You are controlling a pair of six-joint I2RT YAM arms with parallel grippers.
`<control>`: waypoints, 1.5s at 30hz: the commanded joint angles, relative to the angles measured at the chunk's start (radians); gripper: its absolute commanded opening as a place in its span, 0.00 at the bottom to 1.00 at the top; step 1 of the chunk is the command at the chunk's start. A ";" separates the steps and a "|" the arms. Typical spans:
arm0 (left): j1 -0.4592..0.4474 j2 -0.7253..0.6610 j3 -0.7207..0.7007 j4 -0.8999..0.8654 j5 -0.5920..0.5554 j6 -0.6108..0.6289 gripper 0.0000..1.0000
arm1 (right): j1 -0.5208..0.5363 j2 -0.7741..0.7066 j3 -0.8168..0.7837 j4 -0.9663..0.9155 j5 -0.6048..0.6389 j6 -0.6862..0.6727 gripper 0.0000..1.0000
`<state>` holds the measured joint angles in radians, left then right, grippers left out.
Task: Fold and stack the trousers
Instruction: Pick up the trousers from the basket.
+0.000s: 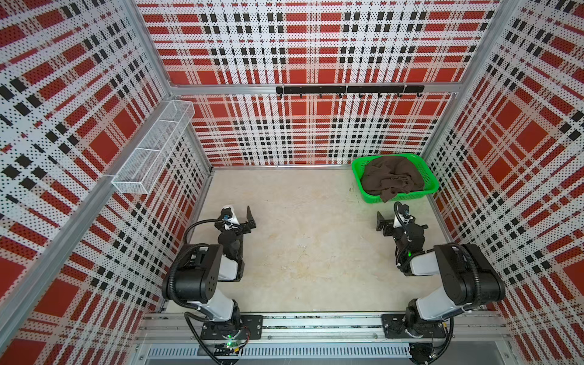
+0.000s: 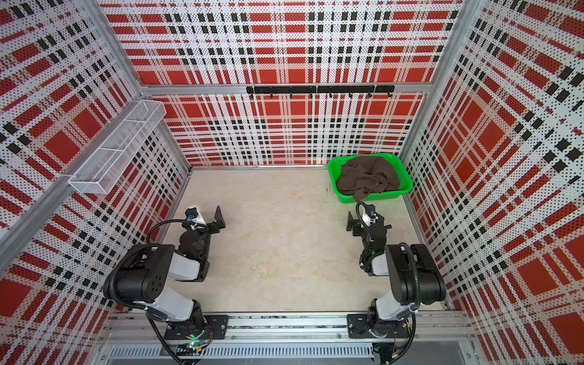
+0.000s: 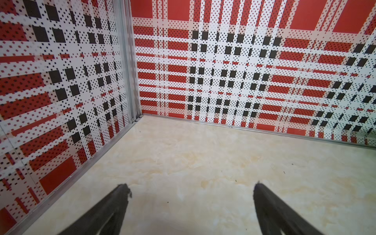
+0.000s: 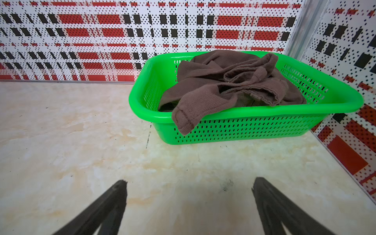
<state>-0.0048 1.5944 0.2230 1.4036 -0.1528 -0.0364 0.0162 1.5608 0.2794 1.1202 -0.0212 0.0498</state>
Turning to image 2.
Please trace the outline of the brown trousers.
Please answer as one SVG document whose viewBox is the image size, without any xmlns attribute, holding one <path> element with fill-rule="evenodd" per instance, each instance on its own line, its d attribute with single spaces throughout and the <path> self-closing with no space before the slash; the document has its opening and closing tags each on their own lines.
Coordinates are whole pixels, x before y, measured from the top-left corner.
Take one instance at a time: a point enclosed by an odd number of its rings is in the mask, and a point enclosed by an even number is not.
<svg viewBox="0 0 584 365">
<path fill-rule="evenodd" d="M 400 179 L 392 164 L 383 157 L 360 156 L 352 158 L 341 168 L 336 181 L 337 190 L 363 202 L 371 194 L 382 194 L 400 189 Z"/>
</svg>

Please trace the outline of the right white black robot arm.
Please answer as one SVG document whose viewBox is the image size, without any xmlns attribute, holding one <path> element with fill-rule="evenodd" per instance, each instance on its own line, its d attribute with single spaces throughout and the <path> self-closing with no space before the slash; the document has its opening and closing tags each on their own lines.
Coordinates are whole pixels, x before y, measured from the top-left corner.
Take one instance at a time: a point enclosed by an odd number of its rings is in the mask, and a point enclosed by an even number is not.
<svg viewBox="0 0 584 365">
<path fill-rule="evenodd" d="M 365 314 L 347 316 L 351 339 L 406 339 L 413 332 L 415 313 L 446 297 L 446 285 L 427 247 L 388 244 L 390 229 L 378 214 L 348 216 L 347 231 L 363 244 L 360 269 L 389 279 L 389 291 L 373 299 Z"/>
</svg>

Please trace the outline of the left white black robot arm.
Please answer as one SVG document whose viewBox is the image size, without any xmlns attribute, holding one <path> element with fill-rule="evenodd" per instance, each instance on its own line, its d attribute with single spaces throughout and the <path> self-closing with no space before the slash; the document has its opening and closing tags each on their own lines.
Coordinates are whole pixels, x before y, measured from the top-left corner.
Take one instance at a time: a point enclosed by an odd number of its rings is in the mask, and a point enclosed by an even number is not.
<svg viewBox="0 0 584 365">
<path fill-rule="evenodd" d="M 184 229 L 179 243 L 155 243 L 153 233 L 173 222 L 170 219 L 156 224 L 143 244 L 128 250 L 107 276 L 103 295 L 124 307 L 145 311 L 155 324 L 163 323 L 165 341 L 187 340 L 192 346 L 205 347 L 224 339 L 228 317 L 205 315 L 199 301 L 179 294 L 168 281 L 205 281 L 210 269 L 211 237 L 225 229 L 226 222 L 220 208 L 213 221 L 206 222 L 196 207 L 189 207 L 184 218 L 177 220 Z"/>
</svg>

